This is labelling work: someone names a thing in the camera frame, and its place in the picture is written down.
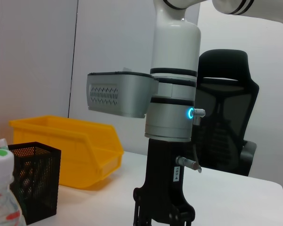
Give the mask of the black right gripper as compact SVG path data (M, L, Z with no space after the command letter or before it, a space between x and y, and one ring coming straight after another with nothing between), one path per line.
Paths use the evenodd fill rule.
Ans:
M133 226L191 224L195 210L183 194L184 167L176 163L185 157L186 143L149 139L145 181L134 189Z

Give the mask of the clear green-label water bottle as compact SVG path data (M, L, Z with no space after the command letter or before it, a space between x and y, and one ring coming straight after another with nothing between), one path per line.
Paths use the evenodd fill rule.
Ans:
M13 153L0 149L0 226L26 226L21 207L10 190L13 170Z

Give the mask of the black mesh pen holder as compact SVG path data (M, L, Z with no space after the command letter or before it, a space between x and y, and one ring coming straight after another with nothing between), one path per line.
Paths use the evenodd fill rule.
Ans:
M10 189L26 224L56 215L61 151L39 142L14 144L8 148L14 155L14 182Z

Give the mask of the yellow plastic bin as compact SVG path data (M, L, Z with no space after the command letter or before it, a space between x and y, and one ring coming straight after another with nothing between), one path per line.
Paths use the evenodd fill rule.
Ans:
M61 150L62 186L87 190L121 166L124 151L111 125L50 115L9 124L14 144L39 142Z

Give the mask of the black office chair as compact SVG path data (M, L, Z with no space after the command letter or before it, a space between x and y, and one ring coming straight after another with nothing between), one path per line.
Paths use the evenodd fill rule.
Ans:
M206 115L191 144L202 167L248 176L257 148L244 139L259 86L242 50L214 49L199 58L195 103Z

